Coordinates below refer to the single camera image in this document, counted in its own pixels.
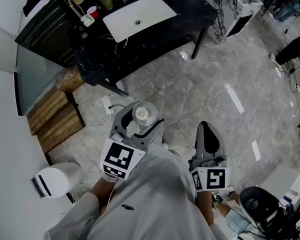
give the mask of black cabinet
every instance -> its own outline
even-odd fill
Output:
[[[27,23],[15,41],[24,48],[65,68],[75,63],[69,31],[74,24],[66,15],[64,0],[50,0]]]

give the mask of black table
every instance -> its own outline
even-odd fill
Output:
[[[196,58],[208,27],[217,17],[217,11],[205,0],[163,1],[177,16],[148,27],[120,43],[116,43],[102,19],[96,20],[88,30],[74,29],[70,39],[82,80],[127,96],[116,83],[156,58],[189,42],[196,44],[191,56]],[[200,31],[198,38],[193,35],[196,31]]]

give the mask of white sink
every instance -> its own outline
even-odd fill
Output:
[[[162,0],[139,0],[104,17],[103,22],[119,43],[176,15]]]

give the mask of white marble cabinet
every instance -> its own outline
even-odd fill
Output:
[[[218,12],[209,27],[209,35],[218,43],[239,35],[257,14],[263,3],[260,0],[206,0]]]

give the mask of power strip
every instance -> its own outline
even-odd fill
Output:
[[[103,105],[104,105],[105,113],[107,115],[113,114],[114,110],[112,108],[109,108],[109,107],[112,106],[111,100],[110,100],[110,96],[106,95],[106,96],[102,97],[102,100],[103,100]]]

